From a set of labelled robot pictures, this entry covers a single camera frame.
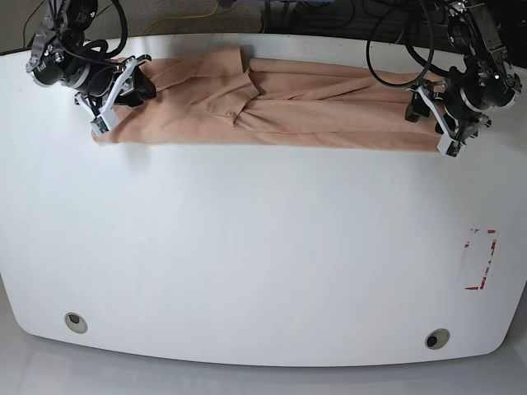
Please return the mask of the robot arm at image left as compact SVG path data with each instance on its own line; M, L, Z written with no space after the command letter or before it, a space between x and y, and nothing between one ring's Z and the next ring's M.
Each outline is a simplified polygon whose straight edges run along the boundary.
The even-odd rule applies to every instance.
M118 13L121 35L115 49L104 39L86 40L85 30L95 20L97 1L49 1L44 19L30 45L26 64L35 83L56 83L76 92L75 104L90 116L97 132L108 132L119 124L114 107L137 107L156 98L153 82L141 66L152 58L144 54L118 60L128 39L128 23L120 2L112 2Z

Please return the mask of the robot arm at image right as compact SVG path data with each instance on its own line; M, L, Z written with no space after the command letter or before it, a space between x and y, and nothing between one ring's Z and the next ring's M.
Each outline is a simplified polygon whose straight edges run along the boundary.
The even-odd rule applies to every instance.
M405 119L416 123L433 113L437 132L449 137L454 146L462 146L469 138L475 138L482 126L492 125L484 112L491 107L512 106L522 85L484 2L435 1L433 4L449 13L447 37L450 45L463 55L465 70L455 66L444 70L421 57L409 39L415 21L409 19L403 31L408 54L440 80L423 78L411 85L413 97Z

